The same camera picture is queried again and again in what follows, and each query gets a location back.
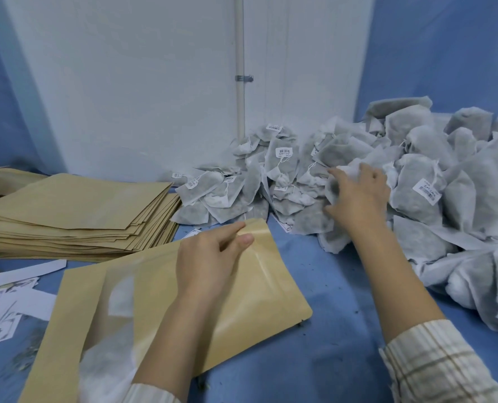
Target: blue tablecloth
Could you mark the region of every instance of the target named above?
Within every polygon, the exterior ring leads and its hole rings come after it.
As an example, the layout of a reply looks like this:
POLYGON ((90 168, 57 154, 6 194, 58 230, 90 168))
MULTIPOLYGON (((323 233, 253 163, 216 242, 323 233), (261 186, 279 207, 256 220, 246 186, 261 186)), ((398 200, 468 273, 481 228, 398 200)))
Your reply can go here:
MULTIPOLYGON (((378 316, 355 249, 327 254, 314 236, 287 234, 273 218, 268 225, 313 317, 194 380, 189 401, 391 402, 389 376, 378 354, 383 345, 378 316)), ((181 227, 175 239, 190 230, 181 227)), ((0 269, 38 262, 0 260, 0 269)), ((68 262, 68 268, 85 264, 68 262)), ((56 293, 62 274, 43 276, 36 288, 56 293)), ((498 333, 474 311, 434 296, 498 381, 498 333)), ((17 401, 46 327, 44 321, 24 317, 14 337, 0 342, 0 402, 17 401)))

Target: sleeve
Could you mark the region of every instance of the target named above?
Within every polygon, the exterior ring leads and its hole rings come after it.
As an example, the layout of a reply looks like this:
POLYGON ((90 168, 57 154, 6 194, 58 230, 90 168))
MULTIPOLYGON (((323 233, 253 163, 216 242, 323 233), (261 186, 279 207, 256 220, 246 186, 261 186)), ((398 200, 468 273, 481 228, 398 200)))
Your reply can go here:
POLYGON ((132 384, 122 403, 180 403, 180 400, 158 387, 132 384))
POLYGON ((498 402, 498 383, 449 320, 403 332, 380 355, 395 403, 498 402))

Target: metal clamp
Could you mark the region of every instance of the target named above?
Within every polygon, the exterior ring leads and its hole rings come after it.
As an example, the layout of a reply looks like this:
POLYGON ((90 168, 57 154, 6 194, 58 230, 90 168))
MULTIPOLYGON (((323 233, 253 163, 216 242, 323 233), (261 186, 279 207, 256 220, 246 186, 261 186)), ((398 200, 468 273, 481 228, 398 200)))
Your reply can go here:
POLYGON ((236 80, 236 82, 247 83, 247 82, 252 82, 254 80, 254 77, 251 74, 248 76, 237 74, 234 79, 236 80))

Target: white pipe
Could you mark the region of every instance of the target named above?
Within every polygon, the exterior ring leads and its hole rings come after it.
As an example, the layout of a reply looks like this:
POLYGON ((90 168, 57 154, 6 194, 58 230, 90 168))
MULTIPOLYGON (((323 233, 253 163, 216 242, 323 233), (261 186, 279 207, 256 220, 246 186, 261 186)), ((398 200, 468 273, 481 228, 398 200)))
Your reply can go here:
MULTIPOLYGON (((234 0, 234 25, 236 26, 236 75, 244 76, 244 0, 234 0)), ((238 140, 245 137, 245 82, 236 82, 236 116, 238 140)))

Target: white panel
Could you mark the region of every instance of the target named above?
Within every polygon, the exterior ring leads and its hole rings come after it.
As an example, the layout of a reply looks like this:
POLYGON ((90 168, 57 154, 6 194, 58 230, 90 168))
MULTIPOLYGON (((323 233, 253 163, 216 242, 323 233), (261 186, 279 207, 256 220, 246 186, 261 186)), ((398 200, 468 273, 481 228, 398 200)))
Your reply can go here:
POLYGON ((246 127, 352 120, 374 0, 245 0, 246 127))
POLYGON ((150 181, 235 138, 233 0, 4 2, 69 172, 150 181))

